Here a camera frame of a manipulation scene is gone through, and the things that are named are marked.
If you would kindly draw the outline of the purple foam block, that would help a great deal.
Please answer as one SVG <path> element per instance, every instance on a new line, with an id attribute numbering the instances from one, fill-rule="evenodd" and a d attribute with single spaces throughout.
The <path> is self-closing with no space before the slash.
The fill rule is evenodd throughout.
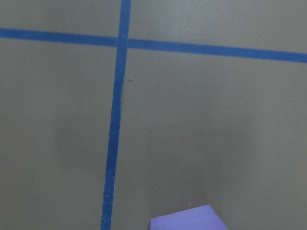
<path id="1" fill-rule="evenodd" d="M 211 205 L 204 205 L 151 219 L 151 230 L 227 230 Z"/>

